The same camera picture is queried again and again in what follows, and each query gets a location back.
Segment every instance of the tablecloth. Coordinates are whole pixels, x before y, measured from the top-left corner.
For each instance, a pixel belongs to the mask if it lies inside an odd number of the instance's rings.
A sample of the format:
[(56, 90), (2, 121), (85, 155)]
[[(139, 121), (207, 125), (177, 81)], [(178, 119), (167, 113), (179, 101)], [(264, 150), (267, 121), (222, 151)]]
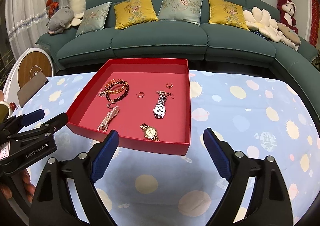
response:
[[(49, 82), (14, 115), (42, 108), (45, 118), (24, 130), (39, 127), (66, 112), (93, 75), (49, 77)], [(189, 76), (191, 145), (186, 156), (118, 147), (105, 175), (95, 183), (116, 223), (206, 225), (228, 185), (204, 147), (203, 132), (207, 127), (249, 157), (276, 158), (297, 222), (320, 190), (320, 139), (299, 96), (284, 82), (273, 79), (192, 70)], [(58, 150), (49, 157), (58, 160), (73, 159), (97, 143), (73, 134), (66, 126), (55, 133), (55, 141)], [(28, 168), (33, 184), (37, 184), (49, 157)], [(68, 183), (77, 214), (87, 221), (74, 183)], [(244, 217), (253, 185), (254, 178), (250, 178), (236, 220)]]

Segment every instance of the gray plush pig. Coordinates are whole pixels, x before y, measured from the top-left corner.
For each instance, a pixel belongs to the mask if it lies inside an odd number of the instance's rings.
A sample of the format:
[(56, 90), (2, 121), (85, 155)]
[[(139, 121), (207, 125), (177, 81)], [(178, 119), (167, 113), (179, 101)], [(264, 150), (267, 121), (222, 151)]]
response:
[(49, 20), (47, 24), (48, 33), (50, 35), (62, 33), (63, 30), (71, 27), (70, 21), (73, 19), (74, 13), (71, 9), (59, 9)]

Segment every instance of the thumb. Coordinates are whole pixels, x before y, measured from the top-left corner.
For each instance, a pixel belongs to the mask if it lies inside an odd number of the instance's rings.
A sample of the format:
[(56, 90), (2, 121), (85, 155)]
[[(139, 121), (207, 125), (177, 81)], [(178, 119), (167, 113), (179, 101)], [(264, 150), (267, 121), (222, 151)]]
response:
[(5, 184), (0, 183), (0, 189), (6, 199), (12, 198), (12, 192)]

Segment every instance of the hand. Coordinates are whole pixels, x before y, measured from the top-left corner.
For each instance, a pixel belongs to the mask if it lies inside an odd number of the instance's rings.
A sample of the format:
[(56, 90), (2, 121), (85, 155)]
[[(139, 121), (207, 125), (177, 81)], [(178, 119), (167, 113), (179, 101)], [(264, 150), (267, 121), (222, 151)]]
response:
[[(31, 184), (30, 175), (26, 169), (20, 172), (20, 176), (23, 181), (23, 186), (26, 190), (28, 201), (31, 203), (36, 187), (33, 184)], [(0, 183), (0, 189), (7, 200), (12, 198), (12, 192), (9, 189), (9, 187), (7, 187), (5, 184)]]

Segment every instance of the silver screw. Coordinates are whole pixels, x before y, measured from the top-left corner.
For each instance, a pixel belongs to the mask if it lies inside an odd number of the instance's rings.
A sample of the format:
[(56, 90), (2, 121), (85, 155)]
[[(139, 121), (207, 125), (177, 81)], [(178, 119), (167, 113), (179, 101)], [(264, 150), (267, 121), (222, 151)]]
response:
[(87, 157), (87, 153), (80, 153), (78, 157), (80, 159), (85, 159)]
[(269, 162), (274, 162), (275, 158), (272, 157), (272, 156), (267, 156), (267, 160), (268, 160)]
[(51, 158), (49, 158), (48, 163), (49, 163), (49, 164), (53, 164), (55, 161), (56, 161), (56, 160), (55, 160), (53, 157), (51, 157)]
[(242, 153), (241, 151), (237, 151), (235, 155), (236, 157), (239, 157), (239, 158), (244, 157), (244, 153)]

